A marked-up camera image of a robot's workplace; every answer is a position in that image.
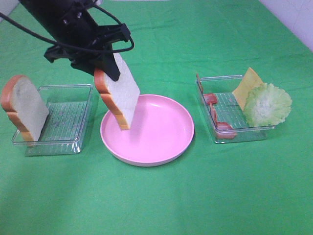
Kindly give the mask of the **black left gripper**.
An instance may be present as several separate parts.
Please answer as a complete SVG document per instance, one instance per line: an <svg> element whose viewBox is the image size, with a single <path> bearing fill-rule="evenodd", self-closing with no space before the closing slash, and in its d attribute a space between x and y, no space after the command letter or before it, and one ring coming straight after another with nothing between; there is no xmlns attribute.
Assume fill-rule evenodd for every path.
<svg viewBox="0 0 313 235"><path fill-rule="evenodd" d="M78 47L68 44L58 43L48 48L44 57L49 62L56 59L67 58L71 61L74 69L84 71L91 75L95 69L105 72L113 81L118 81L120 70L114 58L114 53L130 50L130 48L114 50L112 44L115 42L128 42L130 31L122 24L104 25L96 27L95 38L85 47Z"/></svg>

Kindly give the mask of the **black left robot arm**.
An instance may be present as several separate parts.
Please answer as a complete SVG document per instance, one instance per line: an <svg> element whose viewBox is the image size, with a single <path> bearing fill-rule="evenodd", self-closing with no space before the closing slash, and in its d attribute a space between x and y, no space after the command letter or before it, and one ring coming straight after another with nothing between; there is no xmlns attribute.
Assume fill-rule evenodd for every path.
<svg viewBox="0 0 313 235"><path fill-rule="evenodd" d="M55 39L44 57L49 62L67 58L74 69L93 74L104 71L117 81L120 70L113 43L131 41L127 26L114 15L97 6L94 0L22 0L27 11ZM98 25L88 10L97 8L116 21L114 25Z"/></svg>

